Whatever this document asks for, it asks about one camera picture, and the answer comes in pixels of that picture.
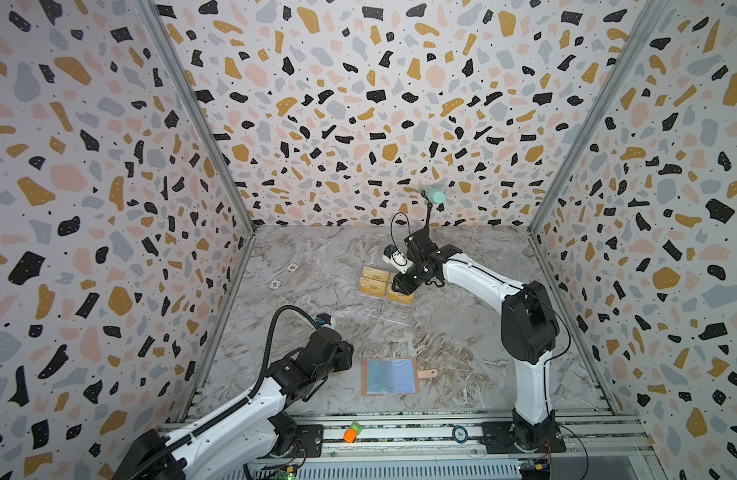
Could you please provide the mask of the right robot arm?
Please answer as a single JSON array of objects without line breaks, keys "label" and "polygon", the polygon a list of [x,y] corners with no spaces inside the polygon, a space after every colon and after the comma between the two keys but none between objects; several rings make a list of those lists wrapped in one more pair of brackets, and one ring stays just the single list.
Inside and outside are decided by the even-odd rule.
[{"label": "right robot arm", "polygon": [[437,246],[422,228],[404,239],[406,252],[389,244],[382,259],[397,274],[391,289],[410,295],[422,285],[456,285],[492,307],[500,317],[500,340],[513,358],[516,400],[508,442],[530,452],[550,446],[557,422],[549,399],[549,364],[559,322],[538,281],[519,283],[471,259],[453,245]]}]

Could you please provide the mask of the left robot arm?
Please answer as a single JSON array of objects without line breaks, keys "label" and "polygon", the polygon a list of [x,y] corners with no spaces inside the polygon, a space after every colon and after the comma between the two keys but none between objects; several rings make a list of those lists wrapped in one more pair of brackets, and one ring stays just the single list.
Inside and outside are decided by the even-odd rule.
[{"label": "left robot arm", "polygon": [[306,346],[272,363],[252,387],[218,410],[168,434],[150,429],[134,440],[116,479],[218,479],[268,454],[290,450],[290,405],[312,398],[328,377],[352,368],[354,346],[328,326]]}]

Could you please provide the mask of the pink leather card holder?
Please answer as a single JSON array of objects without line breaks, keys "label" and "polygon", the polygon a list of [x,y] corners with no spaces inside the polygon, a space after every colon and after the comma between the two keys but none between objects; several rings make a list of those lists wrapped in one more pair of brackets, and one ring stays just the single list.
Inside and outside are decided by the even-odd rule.
[{"label": "pink leather card holder", "polygon": [[438,378],[437,369],[420,370],[415,357],[364,358],[362,395],[413,395],[420,392],[420,381]]}]

